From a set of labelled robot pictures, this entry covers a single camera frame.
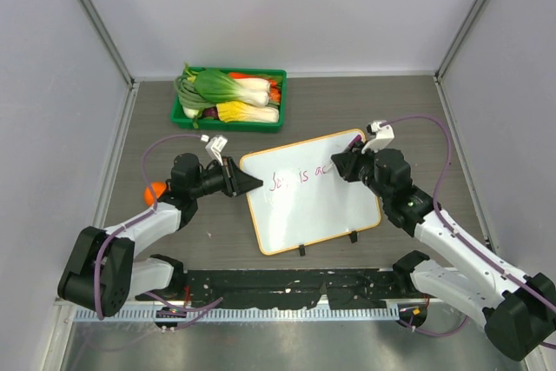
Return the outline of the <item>orange framed whiteboard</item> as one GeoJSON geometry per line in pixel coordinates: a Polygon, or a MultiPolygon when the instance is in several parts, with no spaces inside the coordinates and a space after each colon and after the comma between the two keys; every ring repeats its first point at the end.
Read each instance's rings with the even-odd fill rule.
{"type": "Polygon", "coordinates": [[[379,225],[378,198],[363,184],[344,181],[331,165],[331,155],[363,136],[350,129],[242,157],[240,169],[263,181],[247,200],[264,255],[379,225]]]}

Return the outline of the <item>pink whiteboard marker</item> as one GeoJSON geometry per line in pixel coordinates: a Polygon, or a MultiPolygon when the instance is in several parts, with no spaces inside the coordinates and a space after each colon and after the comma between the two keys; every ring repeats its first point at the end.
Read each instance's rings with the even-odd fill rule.
{"type": "MultiPolygon", "coordinates": [[[[358,142],[361,141],[361,135],[358,134],[356,136],[354,136],[351,141],[348,143],[348,145],[341,151],[341,154],[350,151],[353,146],[355,144],[357,144],[358,142]]],[[[330,161],[324,166],[323,168],[323,172],[327,173],[329,170],[331,170],[333,167],[335,166],[333,159],[330,159],[330,161]]]]}

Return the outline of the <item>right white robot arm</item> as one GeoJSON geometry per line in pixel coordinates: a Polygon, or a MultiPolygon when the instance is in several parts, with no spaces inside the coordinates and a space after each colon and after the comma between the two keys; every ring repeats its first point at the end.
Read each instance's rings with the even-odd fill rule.
{"type": "Polygon", "coordinates": [[[462,229],[413,183],[397,149],[363,153],[358,145],[331,157],[339,176],[361,182],[379,197],[397,228],[432,248],[456,268],[448,271],[414,251],[395,264],[397,294],[418,291],[456,308],[481,326],[507,358],[522,361],[555,331],[555,285],[542,273],[528,275],[505,262],[462,229]]]}

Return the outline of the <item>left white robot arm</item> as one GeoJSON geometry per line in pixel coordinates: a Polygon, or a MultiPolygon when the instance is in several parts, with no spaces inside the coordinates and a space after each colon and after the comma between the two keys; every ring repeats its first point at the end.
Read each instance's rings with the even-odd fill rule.
{"type": "Polygon", "coordinates": [[[58,296],[96,312],[99,319],[115,315],[126,301],[147,293],[178,299],[185,289],[182,262],[165,255],[139,262],[136,256],[184,228],[200,198],[216,193],[237,197],[262,184],[231,157],[203,167],[194,154],[177,156],[155,204],[124,223],[106,229],[89,226],[79,233],[57,285],[58,296]]]}

